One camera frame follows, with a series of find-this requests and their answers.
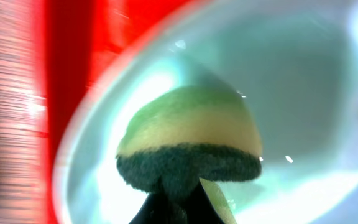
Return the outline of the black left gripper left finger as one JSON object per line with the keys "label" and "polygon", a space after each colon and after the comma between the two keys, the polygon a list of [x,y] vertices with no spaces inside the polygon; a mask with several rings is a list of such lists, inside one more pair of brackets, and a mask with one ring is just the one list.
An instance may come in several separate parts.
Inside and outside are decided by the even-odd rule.
{"label": "black left gripper left finger", "polygon": [[167,198],[164,194],[149,194],[129,224],[166,224]]}

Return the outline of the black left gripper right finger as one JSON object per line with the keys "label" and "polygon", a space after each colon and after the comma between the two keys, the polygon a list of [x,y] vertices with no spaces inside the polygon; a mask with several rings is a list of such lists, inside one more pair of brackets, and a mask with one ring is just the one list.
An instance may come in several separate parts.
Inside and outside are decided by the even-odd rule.
{"label": "black left gripper right finger", "polygon": [[187,224],[223,224],[201,182],[186,199]]}

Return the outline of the green yellow sponge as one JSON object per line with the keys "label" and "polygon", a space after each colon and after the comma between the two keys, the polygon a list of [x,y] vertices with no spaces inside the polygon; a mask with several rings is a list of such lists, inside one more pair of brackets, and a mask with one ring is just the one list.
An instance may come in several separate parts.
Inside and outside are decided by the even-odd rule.
{"label": "green yellow sponge", "polygon": [[258,178],[262,140],[234,90],[207,86],[174,89],[130,120],[116,153],[126,184],[167,198],[166,223],[187,223],[186,199],[201,182],[224,223],[235,218],[220,182]]}

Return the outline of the light blue plate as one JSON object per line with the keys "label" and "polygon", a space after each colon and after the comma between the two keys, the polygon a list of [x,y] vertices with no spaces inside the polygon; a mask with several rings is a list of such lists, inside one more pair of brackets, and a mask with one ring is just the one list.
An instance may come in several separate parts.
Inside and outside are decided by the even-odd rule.
{"label": "light blue plate", "polygon": [[234,223],[358,224],[358,1],[206,1],[121,54],[71,120],[53,171],[59,223],[129,223],[147,194],[116,153],[132,117],[177,88],[238,93],[261,174],[220,182]]}

